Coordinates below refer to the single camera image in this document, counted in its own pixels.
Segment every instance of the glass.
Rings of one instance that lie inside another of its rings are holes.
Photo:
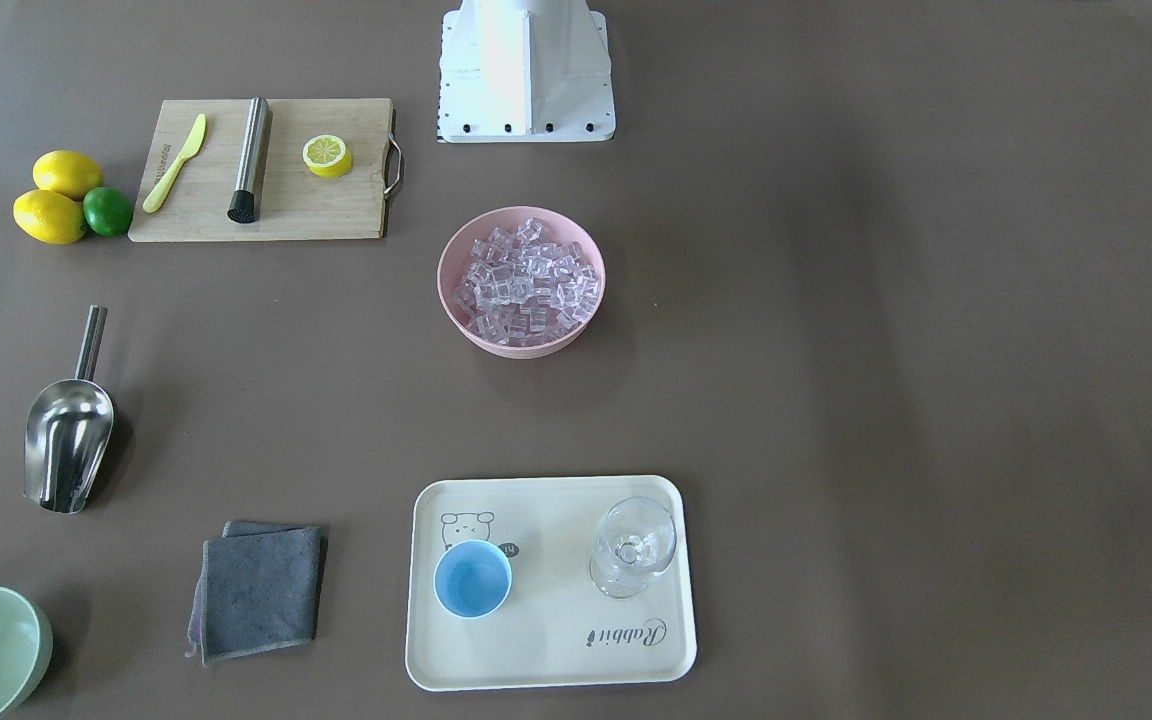
[[[589,577],[607,597],[632,597],[669,569],[676,540],[666,507],[650,497],[627,498],[599,520]]]

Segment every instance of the yellow lemon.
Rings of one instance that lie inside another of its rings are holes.
[[[334,135],[320,135],[305,143],[301,152],[305,166],[321,179],[338,179],[353,167],[353,156],[344,142]]]
[[[31,190],[17,197],[12,217],[29,236],[52,245],[68,245],[88,232],[83,206],[54,190]]]
[[[101,181],[100,165],[82,152],[52,150],[33,164],[33,184],[38,190],[54,190],[70,200],[82,200]]]

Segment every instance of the serving tray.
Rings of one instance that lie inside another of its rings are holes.
[[[669,569],[627,600],[589,578],[594,529],[627,497],[675,520]],[[485,539],[511,555],[513,588],[493,614],[453,616],[434,568],[453,544]],[[407,601],[407,674],[426,691],[662,683],[696,659],[682,497],[659,475],[442,480],[416,498]]]

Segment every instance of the folded cloth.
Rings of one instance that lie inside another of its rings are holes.
[[[319,528],[236,520],[203,543],[188,628],[202,664],[313,639],[321,547]]]

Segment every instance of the yellow knife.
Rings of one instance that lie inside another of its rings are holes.
[[[194,129],[189,131],[189,137],[185,138],[184,145],[180,146],[177,159],[172,161],[172,167],[162,174],[159,184],[154,185],[154,190],[150,191],[150,195],[141,205],[142,209],[145,209],[146,213],[154,213],[154,211],[162,206],[162,202],[168,199],[168,192],[172,192],[172,183],[175,182],[180,168],[183,167],[185,160],[198,154],[198,149],[202,147],[202,136],[205,135],[207,135],[207,115],[198,113],[197,119],[194,120]]]

